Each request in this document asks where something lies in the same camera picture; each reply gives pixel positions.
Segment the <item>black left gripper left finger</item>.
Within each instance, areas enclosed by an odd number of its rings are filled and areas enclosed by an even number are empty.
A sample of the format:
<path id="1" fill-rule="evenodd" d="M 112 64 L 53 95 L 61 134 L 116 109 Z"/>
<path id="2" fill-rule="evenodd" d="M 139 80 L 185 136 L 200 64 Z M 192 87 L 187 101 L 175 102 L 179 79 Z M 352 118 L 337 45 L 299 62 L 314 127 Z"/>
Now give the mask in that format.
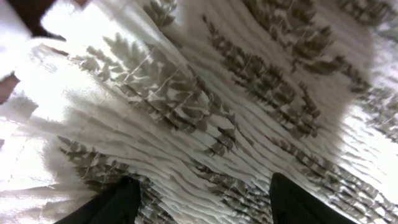
<path id="1" fill-rule="evenodd" d="M 140 206 L 140 182 L 125 176 L 55 224 L 134 224 Z"/>

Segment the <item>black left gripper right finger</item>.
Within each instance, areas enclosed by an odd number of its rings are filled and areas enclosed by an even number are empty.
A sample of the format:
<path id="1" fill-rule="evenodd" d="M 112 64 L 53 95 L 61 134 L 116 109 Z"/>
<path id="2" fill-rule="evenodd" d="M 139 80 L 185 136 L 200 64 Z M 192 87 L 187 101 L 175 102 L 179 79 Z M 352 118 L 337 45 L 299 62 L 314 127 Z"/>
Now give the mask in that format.
<path id="1" fill-rule="evenodd" d="M 281 173 L 269 189 L 274 224 L 354 224 Z"/>

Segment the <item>white fern print dress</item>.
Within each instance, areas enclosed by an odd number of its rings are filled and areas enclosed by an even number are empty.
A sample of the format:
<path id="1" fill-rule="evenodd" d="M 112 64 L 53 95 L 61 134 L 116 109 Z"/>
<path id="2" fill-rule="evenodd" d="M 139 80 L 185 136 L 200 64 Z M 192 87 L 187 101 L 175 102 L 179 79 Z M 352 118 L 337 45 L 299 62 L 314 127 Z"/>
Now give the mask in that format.
<path id="1" fill-rule="evenodd" d="M 1 43 L 1 222 L 56 223 L 123 177 L 136 223 L 272 223 L 284 174 L 397 222 L 396 1 L 57 1 Z"/>

